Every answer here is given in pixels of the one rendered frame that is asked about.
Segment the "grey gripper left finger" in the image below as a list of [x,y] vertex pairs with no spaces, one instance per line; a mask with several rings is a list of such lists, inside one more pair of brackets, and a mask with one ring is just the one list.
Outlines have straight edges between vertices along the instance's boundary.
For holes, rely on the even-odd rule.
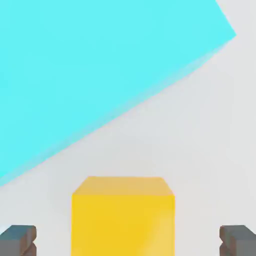
[[0,256],[37,256],[34,225],[11,225],[0,234]]

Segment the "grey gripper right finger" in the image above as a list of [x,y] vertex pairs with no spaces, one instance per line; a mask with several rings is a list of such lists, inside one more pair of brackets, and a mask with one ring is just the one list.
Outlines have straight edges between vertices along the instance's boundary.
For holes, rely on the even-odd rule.
[[219,256],[256,256],[256,234],[245,225],[222,225]]

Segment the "small yellow cube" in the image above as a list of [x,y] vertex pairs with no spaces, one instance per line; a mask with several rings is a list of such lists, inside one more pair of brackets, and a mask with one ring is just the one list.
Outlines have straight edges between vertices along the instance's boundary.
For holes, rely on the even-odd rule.
[[70,256],[175,256],[175,195],[165,180],[87,177],[72,194]]

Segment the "large cyan box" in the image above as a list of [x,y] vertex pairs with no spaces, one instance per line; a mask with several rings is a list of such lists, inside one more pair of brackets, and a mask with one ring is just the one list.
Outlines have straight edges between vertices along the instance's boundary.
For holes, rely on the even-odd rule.
[[216,0],[0,0],[0,186],[235,36]]

